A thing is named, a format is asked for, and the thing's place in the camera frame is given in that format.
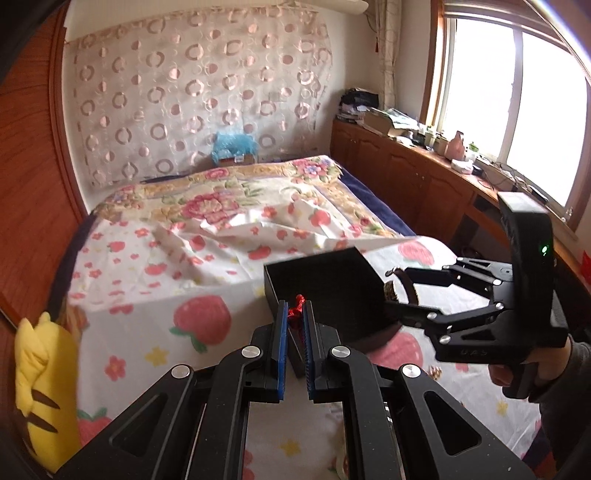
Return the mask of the person's right hand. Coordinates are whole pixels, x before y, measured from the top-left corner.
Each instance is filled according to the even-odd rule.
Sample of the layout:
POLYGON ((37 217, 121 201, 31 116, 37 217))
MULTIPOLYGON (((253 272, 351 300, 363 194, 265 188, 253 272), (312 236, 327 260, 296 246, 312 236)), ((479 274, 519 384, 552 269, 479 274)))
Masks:
MULTIPOLYGON (((566 369, 572 352, 572 339, 567 337, 561 348, 536 348, 525 360, 524 365, 535 364, 537 374, 534 383, 544 385, 557 379, 566 369)), ((509 387, 514 374, 507 366, 489 365, 490 379, 494 385, 509 387)))

